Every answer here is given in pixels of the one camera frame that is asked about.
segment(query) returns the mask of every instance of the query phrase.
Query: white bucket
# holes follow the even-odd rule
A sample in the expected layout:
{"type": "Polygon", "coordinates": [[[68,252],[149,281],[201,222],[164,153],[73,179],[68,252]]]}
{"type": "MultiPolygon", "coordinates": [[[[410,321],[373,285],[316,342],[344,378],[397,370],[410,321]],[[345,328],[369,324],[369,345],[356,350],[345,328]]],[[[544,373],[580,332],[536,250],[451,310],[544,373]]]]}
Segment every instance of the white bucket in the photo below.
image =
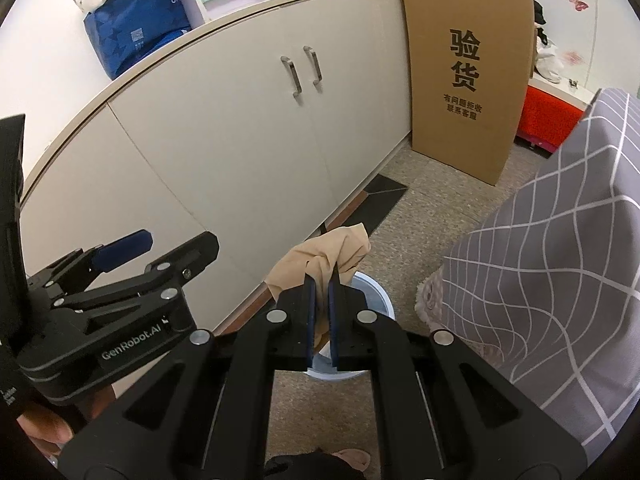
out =
{"type": "MultiPolygon", "coordinates": [[[[389,316],[391,319],[396,318],[396,313],[394,312],[393,305],[391,305],[389,296],[376,280],[362,272],[356,272],[351,280],[351,286],[364,292],[367,306],[371,310],[389,316]]],[[[307,375],[322,381],[343,381],[357,377],[363,373],[366,373],[366,370],[359,372],[339,372],[336,368],[333,368],[331,366],[329,343],[327,343],[319,353],[314,355],[312,367],[306,370],[307,375]]]]}

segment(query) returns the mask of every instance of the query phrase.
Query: metal handle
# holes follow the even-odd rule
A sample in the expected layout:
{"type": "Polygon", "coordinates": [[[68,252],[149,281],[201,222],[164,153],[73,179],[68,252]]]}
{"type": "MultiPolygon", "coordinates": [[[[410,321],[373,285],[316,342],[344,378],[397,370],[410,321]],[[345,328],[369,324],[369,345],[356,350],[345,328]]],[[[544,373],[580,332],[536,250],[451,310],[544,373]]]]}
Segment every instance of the metal handle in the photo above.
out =
{"type": "Polygon", "coordinates": [[[318,76],[318,79],[314,80],[314,85],[318,85],[322,81],[322,72],[320,72],[320,63],[318,63],[318,54],[316,54],[316,51],[313,50],[310,46],[304,46],[303,48],[306,53],[311,54],[311,57],[314,60],[314,67],[316,68],[316,75],[318,76]]]}
{"type": "Polygon", "coordinates": [[[300,86],[300,79],[298,78],[298,72],[296,72],[296,67],[293,64],[293,61],[290,60],[287,56],[282,56],[280,60],[281,62],[283,62],[285,65],[289,67],[289,70],[291,70],[291,75],[293,76],[293,82],[296,85],[296,89],[293,92],[293,97],[298,97],[300,94],[302,94],[302,86],[300,86]]]}

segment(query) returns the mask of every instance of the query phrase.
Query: finger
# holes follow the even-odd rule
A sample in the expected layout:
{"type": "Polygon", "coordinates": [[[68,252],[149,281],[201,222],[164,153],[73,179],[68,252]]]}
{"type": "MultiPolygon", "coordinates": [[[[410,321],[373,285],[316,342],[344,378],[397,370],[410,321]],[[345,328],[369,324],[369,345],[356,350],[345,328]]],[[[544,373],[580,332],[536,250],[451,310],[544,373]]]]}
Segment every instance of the finger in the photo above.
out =
{"type": "Polygon", "coordinates": [[[40,440],[39,438],[33,438],[31,436],[29,440],[33,442],[33,445],[37,447],[44,456],[58,456],[60,454],[61,449],[57,444],[52,444],[46,440],[40,440]]]}
{"type": "Polygon", "coordinates": [[[114,400],[116,400],[116,394],[114,393],[111,386],[107,386],[99,392],[96,392],[94,395],[94,400],[91,404],[92,420],[100,415],[104,411],[104,409],[114,400]]]}
{"type": "Polygon", "coordinates": [[[18,424],[30,437],[54,444],[66,444],[74,436],[71,427],[60,416],[34,402],[30,402],[18,417],[18,424]]]}

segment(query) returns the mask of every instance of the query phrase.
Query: butterfly sticker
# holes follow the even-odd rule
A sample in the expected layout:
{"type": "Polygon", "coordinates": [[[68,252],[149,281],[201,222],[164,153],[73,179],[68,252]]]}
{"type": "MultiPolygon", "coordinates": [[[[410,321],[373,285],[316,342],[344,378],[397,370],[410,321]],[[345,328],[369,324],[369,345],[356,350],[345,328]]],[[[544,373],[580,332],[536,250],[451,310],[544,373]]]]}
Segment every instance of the butterfly sticker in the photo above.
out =
{"type": "Polygon", "coordinates": [[[575,10],[580,11],[580,10],[589,8],[589,6],[585,2],[582,2],[580,0],[569,0],[569,1],[575,5],[575,10]]]}

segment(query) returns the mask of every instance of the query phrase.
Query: blue bag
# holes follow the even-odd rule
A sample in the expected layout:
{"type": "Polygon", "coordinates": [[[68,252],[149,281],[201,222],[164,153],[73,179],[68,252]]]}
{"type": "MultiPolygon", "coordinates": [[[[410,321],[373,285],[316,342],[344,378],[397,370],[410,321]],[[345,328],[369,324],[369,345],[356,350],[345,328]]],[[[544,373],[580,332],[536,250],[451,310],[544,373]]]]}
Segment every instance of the blue bag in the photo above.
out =
{"type": "Polygon", "coordinates": [[[181,0],[107,0],[84,19],[105,72],[116,79],[191,26],[181,0]]]}

